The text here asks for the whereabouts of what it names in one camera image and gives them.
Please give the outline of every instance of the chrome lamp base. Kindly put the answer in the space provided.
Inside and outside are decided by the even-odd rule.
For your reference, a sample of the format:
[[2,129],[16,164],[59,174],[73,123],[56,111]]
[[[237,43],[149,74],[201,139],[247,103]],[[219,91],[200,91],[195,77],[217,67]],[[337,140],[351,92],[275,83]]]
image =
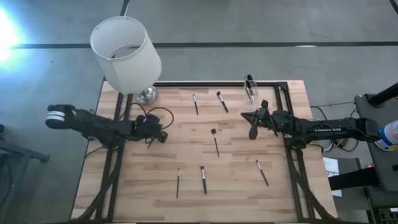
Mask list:
[[145,90],[142,90],[138,94],[136,94],[136,100],[138,103],[142,105],[149,105],[156,101],[157,99],[157,90],[154,86],[150,86]]

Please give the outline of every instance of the gray floor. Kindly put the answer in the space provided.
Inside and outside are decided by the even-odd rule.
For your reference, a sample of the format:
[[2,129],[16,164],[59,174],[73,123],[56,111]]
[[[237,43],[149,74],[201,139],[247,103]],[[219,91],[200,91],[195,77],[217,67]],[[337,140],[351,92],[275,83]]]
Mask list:
[[[0,0],[19,44],[86,44],[102,20],[118,16],[122,0]],[[398,15],[388,0],[132,0],[154,42],[394,41]],[[275,47],[159,49],[161,80],[304,80],[312,105],[352,101],[398,81],[398,47]],[[68,220],[87,141],[44,125],[47,106],[96,108],[103,74],[90,49],[20,49],[0,62],[0,123],[9,141],[51,154],[29,167],[9,223]],[[325,108],[329,118],[353,105]],[[314,116],[321,118],[317,111]],[[365,144],[331,157],[371,158]],[[363,214],[339,211],[349,220]]]

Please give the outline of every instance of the robotic arm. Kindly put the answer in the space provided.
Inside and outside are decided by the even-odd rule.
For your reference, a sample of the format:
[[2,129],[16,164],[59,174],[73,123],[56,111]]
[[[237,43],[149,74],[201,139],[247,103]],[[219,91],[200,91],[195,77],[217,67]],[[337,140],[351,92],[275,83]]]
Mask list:
[[114,121],[72,105],[50,105],[47,110],[45,124],[49,128],[78,131],[84,138],[98,139],[108,149],[117,148],[123,140],[155,138],[163,143],[168,136],[153,114],[139,115],[135,121]]
[[241,113],[250,124],[250,139],[256,139],[257,128],[270,129],[291,138],[291,146],[304,149],[314,140],[355,138],[360,141],[374,142],[381,139],[377,122],[367,118],[344,118],[327,121],[309,121],[292,116],[287,111],[268,111],[268,102],[263,100],[261,108],[252,113]]

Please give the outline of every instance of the table lamp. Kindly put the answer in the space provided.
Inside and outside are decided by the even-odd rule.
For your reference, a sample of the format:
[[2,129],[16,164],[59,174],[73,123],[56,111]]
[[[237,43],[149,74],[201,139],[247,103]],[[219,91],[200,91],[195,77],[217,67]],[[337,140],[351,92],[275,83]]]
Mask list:
[[156,100],[152,84],[159,78],[162,64],[138,20],[126,16],[107,19],[94,28],[90,44],[111,87],[122,94],[136,93],[142,104]]

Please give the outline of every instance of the wooden table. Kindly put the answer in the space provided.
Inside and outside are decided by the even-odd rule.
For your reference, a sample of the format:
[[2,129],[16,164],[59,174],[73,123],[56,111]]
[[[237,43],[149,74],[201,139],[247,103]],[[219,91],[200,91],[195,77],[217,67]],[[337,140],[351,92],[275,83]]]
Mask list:
[[[288,83],[295,116],[312,118],[304,82]],[[165,130],[169,134],[165,144],[155,141],[148,149],[144,141],[126,142],[115,222],[297,221],[283,140],[264,128],[259,128],[255,141],[248,139],[250,125],[240,116],[244,101],[242,88],[161,87],[158,91],[158,100],[145,109],[166,107],[173,112],[174,123]],[[223,94],[228,114],[216,97],[217,91]],[[197,97],[199,116],[193,94]],[[97,113],[112,118],[117,95],[104,83]],[[259,99],[268,100],[271,111],[277,108],[272,88],[259,87]],[[161,118],[162,124],[170,123],[168,112],[153,113]],[[139,114],[141,109],[133,105],[130,118],[135,119]],[[210,133],[213,128],[217,130],[220,157]],[[98,142],[90,142],[88,152],[99,146]],[[320,149],[308,146],[303,152],[312,192],[336,217]],[[98,193],[105,157],[103,150],[85,160],[72,218],[82,214]],[[262,165],[269,187],[256,160]],[[205,166],[207,195],[203,193],[201,164]],[[178,168],[181,168],[180,191],[176,199]],[[305,208],[303,194],[301,198]]]

